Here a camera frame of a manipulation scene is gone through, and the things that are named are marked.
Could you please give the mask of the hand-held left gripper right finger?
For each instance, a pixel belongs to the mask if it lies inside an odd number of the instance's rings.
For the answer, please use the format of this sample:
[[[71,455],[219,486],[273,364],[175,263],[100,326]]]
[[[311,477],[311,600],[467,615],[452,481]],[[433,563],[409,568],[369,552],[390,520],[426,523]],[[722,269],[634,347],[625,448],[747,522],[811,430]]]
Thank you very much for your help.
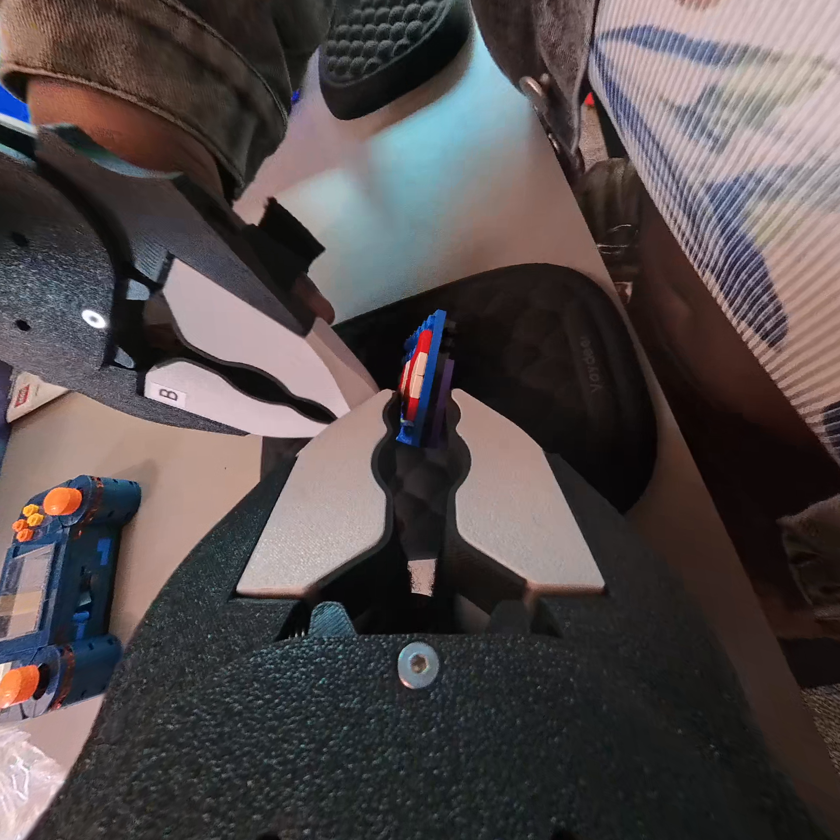
[[[458,457],[450,532],[467,597],[601,594],[605,581],[539,444],[461,389],[451,454]]]

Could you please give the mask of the clear plastic bag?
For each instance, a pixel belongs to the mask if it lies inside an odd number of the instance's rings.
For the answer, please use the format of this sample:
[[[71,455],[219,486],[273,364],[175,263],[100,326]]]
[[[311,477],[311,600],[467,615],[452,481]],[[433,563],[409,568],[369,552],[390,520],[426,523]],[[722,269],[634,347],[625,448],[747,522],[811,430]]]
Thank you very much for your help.
[[[1,731],[1,838],[25,838],[57,795],[67,772],[26,731]]]

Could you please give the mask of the toy handheld game console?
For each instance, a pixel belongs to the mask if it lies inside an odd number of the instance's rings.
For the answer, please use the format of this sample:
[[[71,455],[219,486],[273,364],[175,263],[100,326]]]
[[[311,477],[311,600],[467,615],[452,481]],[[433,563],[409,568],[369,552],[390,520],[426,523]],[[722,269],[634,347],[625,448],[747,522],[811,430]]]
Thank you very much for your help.
[[[32,496],[12,525],[1,576],[1,722],[99,697],[123,646],[110,633],[130,479],[81,475]]]

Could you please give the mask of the red white toy tiles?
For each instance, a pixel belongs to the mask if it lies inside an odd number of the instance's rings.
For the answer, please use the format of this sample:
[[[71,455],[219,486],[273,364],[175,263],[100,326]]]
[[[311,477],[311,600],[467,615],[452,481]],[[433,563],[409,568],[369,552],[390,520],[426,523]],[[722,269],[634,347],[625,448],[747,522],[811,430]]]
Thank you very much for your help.
[[[400,394],[402,398],[402,424],[413,425],[424,388],[425,372],[432,349],[434,331],[420,329],[410,342],[402,368]]]

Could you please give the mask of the white striped shirt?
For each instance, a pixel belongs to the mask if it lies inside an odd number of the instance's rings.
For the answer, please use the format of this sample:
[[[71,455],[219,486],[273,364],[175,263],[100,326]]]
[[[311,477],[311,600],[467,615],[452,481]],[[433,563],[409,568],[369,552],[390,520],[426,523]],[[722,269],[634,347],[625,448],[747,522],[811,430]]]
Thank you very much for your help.
[[[589,71],[689,262],[838,460],[839,2],[600,2]]]

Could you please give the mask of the purple toy plate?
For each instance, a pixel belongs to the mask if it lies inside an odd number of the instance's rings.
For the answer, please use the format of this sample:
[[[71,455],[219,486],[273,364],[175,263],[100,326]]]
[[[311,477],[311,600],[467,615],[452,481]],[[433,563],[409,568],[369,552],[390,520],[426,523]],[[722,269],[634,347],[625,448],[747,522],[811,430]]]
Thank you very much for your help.
[[[454,361],[447,359],[435,375],[424,427],[423,446],[425,448],[438,448],[445,436],[446,410],[452,389],[454,368]]]

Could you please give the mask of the black foam-lined case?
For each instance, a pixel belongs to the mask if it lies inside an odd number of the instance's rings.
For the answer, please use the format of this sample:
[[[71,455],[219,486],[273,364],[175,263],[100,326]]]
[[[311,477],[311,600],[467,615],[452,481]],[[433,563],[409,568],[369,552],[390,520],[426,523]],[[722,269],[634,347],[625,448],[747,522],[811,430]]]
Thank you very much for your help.
[[[436,310],[455,324],[453,386],[560,458],[620,513],[655,470],[657,424],[623,317],[570,268],[493,269],[339,323],[378,385],[396,387],[403,345]]]
[[[319,49],[323,100],[340,121],[366,117],[447,68],[472,29],[467,1],[352,1]]]

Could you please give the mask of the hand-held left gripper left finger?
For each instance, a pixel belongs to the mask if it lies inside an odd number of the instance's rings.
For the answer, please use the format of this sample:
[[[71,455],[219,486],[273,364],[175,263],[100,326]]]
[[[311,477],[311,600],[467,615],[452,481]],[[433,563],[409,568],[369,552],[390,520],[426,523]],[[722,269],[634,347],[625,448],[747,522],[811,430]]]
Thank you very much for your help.
[[[298,454],[238,581],[257,598],[372,599],[399,585],[401,551],[380,458],[392,441],[390,389]]]

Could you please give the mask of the blue toy plate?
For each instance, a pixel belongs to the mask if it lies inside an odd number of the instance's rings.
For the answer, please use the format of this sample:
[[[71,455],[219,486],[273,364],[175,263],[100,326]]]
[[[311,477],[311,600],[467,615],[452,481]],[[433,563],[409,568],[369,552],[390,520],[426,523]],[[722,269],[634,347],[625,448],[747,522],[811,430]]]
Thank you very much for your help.
[[[432,349],[430,350],[427,361],[423,391],[420,397],[420,403],[418,411],[416,413],[415,423],[413,425],[402,424],[402,398],[400,394],[400,381],[398,384],[398,392],[401,401],[401,411],[400,430],[397,435],[397,440],[406,445],[420,447],[424,441],[424,427],[426,425],[427,412],[432,397],[435,375],[438,369],[438,351],[442,339],[442,333],[444,330],[446,318],[447,312],[445,310],[436,310],[421,323],[421,325],[412,333],[412,335],[404,343],[404,356],[402,359],[402,370],[400,374],[400,380],[402,377],[403,363],[406,357],[406,352],[410,348],[410,342],[412,341],[413,336],[415,336],[420,329],[432,329],[434,331]]]

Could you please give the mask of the instruction booklet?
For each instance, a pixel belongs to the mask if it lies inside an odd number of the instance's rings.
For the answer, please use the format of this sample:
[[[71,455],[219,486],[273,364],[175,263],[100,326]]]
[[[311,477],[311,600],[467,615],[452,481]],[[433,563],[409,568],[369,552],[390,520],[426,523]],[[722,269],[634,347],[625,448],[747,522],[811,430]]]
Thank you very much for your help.
[[[6,421],[12,424],[67,393],[69,393],[67,388],[47,383],[35,374],[15,373],[9,393]]]

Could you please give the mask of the person's right hand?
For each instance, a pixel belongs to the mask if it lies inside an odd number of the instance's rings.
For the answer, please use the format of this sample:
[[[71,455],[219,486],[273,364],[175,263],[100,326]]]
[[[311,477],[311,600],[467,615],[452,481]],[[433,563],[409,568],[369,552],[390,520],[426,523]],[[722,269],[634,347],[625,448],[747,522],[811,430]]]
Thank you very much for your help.
[[[59,200],[68,216],[88,221],[106,250],[128,250],[141,274],[146,256],[155,261],[166,251],[163,299],[180,259],[288,327],[307,328],[315,317],[333,322],[332,307],[308,276],[323,247],[277,200],[269,199],[257,224],[244,224],[214,159],[185,132],[67,83],[37,80],[28,92],[38,134],[34,160],[24,165],[65,190]]]

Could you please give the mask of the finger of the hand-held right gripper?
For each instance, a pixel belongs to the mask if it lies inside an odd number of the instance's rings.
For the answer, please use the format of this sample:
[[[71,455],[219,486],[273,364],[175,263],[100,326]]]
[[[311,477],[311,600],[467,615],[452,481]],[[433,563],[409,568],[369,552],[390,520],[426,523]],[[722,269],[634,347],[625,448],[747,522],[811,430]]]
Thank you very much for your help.
[[[146,398],[238,431],[268,438],[313,438],[333,421],[247,395],[221,374],[191,360],[167,360],[144,377]]]
[[[293,397],[336,417],[379,391],[370,373],[321,317],[290,327],[175,259],[163,297],[185,343],[212,360],[267,375]]]

